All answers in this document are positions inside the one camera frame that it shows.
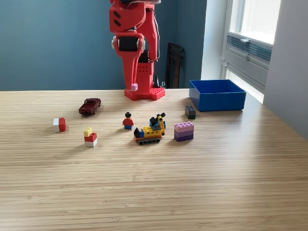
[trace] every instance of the red robot arm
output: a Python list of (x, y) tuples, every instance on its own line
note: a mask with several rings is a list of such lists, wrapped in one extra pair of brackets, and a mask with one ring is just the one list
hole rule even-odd
[[(157, 58), (157, 22), (154, 5), (160, 0), (110, 0), (110, 31), (115, 33), (112, 47), (123, 60), (125, 95), (132, 100), (165, 95), (153, 88), (154, 62)], [(145, 52), (145, 38), (149, 51)]]

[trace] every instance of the toy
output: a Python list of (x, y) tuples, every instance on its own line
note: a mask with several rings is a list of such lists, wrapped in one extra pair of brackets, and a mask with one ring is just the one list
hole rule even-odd
[(130, 112), (126, 112), (125, 113), (125, 117), (126, 119), (123, 120), (123, 126), (125, 129), (130, 129), (132, 130), (134, 127), (134, 122), (133, 120), (130, 118), (131, 117), (131, 113)]
[(96, 109), (100, 107), (102, 101), (98, 98), (86, 99), (83, 105), (79, 108), (79, 114), (82, 115), (94, 115)]
[(189, 97), (199, 112), (243, 110), (246, 92), (229, 79), (191, 80)]
[(177, 142), (188, 141), (193, 139), (194, 125), (191, 122), (174, 125), (174, 139)]
[[(131, 100), (158, 100), (165, 89), (153, 86), (154, 63), (158, 61), (159, 30), (154, 6), (160, 0), (110, 0), (110, 31), (115, 33), (112, 48), (123, 60), (126, 89)], [(149, 50), (145, 50), (145, 38)]]
[(185, 108), (185, 115), (188, 119), (196, 119), (196, 110), (193, 106), (188, 105)]
[(66, 124), (64, 118), (53, 119), (53, 131), (54, 132), (63, 132), (66, 130)]
[[(149, 143), (159, 143), (160, 138), (165, 135), (165, 122), (163, 117), (165, 117), (165, 113), (158, 114), (157, 118), (152, 117), (150, 119), (150, 126), (145, 126), (141, 131), (138, 128), (134, 131), (134, 139), (138, 144), (149, 144)], [(159, 129), (153, 127), (156, 124), (159, 124)]]
[(93, 148), (97, 144), (97, 134), (92, 132), (92, 128), (87, 128), (83, 132), (83, 136), (85, 139), (85, 145), (87, 147)]

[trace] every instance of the blue bin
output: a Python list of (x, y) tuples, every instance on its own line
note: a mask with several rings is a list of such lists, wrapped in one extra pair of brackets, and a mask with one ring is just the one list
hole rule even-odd
[(246, 92), (229, 79), (191, 80), (189, 97), (200, 112), (243, 110)]

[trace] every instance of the lego vehicle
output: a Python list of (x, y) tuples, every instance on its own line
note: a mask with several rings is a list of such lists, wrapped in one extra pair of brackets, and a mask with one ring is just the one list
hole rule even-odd
[(141, 131), (138, 128), (134, 131), (134, 139), (139, 145), (159, 143), (162, 136), (165, 135), (166, 124), (164, 122), (165, 113), (158, 114), (157, 118), (150, 119), (150, 125), (143, 127)]
[(100, 107), (102, 101), (98, 98), (86, 99), (84, 104), (79, 108), (79, 114), (82, 115), (94, 115), (96, 109)]

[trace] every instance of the toy car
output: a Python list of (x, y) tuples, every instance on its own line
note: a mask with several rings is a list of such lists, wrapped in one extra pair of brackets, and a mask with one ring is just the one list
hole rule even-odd
[(100, 107), (102, 101), (98, 98), (86, 99), (84, 104), (79, 108), (79, 114), (82, 115), (94, 115), (96, 109)]

